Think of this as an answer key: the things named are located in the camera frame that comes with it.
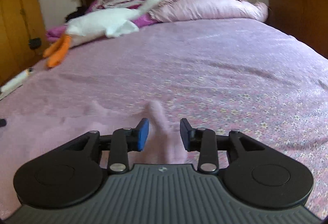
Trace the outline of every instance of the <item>pink bedspread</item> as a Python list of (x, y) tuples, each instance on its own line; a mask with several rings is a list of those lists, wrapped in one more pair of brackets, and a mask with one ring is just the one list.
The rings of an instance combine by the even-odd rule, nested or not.
[(240, 129), (305, 164), (315, 181), (307, 207), (327, 215), (328, 60), (295, 38), (251, 19), (155, 24), (72, 49), (51, 71), (43, 61), (36, 69), (0, 101), (8, 118), (0, 128), (1, 217), (19, 206), (12, 178), (21, 164), (88, 130), (108, 134), (142, 116), (153, 131), (144, 162), (197, 160), (197, 153), (185, 160), (177, 145), (180, 118), (220, 135)]

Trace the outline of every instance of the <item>white tube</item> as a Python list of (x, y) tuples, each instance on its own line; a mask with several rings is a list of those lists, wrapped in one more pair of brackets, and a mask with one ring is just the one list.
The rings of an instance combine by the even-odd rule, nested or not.
[(33, 69), (29, 68), (22, 71), (20, 74), (16, 75), (13, 79), (11, 79), (8, 83), (0, 88), (1, 93), (5, 93), (8, 90), (12, 90), (14, 88), (19, 87), (23, 84), (27, 77), (29, 77), (33, 73)]

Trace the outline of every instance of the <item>stuffed goose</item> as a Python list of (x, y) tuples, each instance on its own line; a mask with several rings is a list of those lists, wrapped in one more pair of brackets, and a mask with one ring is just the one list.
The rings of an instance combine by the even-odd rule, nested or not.
[(59, 65), (69, 48), (90, 42), (99, 37), (118, 37), (139, 31), (131, 21), (147, 13), (162, 0), (147, 0), (138, 9), (114, 8), (91, 12), (68, 22), (65, 33), (43, 53), (47, 67)]

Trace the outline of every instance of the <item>black object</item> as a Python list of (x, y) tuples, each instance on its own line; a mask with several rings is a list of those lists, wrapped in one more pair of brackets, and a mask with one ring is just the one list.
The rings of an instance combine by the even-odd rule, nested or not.
[(7, 121), (5, 119), (0, 119), (0, 127), (5, 127), (7, 125)]
[[(182, 119), (185, 149), (200, 152), (197, 172), (190, 164), (130, 170), (127, 154), (143, 150), (148, 128), (142, 119), (113, 135), (90, 131), (23, 165), (14, 176), (23, 206), (6, 223), (320, 223), (304, 208), (310, 171), (239, 131), (217, 136)], [(219, 168), (218, 150), (228, 168)]]
[(86, 6), (77, 7), (75, 12), (72, 12), (65, 17), (66, 22), (68, 22), (69, 20), (72, 20), (74, 18), (83, 16), (85, 14), (85, 12), (87, 11), (87, 9), (88, 9), (88, 7), (86, 7)]
[(38, 49), (42, 45), (41, 38), (38, 37), (38, 38), (30, 39), (28, 45), (30, 46), (31, 50)]

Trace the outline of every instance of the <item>wooden wardrobe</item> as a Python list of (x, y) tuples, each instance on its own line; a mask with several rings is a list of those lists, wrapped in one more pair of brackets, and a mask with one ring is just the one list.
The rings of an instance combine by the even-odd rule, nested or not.
[[(30, 49), (30, 40), (41, 46)], [(48, 43), (38, 0), (0, 0), (0, 85), (42, 58)]]

